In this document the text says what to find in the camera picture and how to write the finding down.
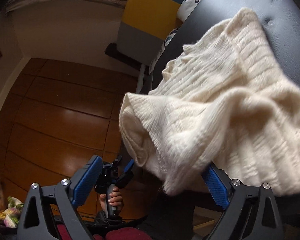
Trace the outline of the person's left hand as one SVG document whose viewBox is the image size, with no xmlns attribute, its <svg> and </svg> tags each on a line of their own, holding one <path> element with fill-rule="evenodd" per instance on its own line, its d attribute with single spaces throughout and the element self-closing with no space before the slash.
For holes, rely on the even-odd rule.
<svg viewBox="0 0 300 240">
<path fill-rule="evenodd" d="M 106 194 L 100 194 L 99 201 L 101 208 L 104 212 L 107 210 L 106 200 L 112 207 L 116 207 L 117 213 L 119 214 L 123 209 L 124 203 L 122 199 L 121 192 L 119 191 L 118 187 L 113 187 L 113 191 L 106 196 Z"/>
</svg>

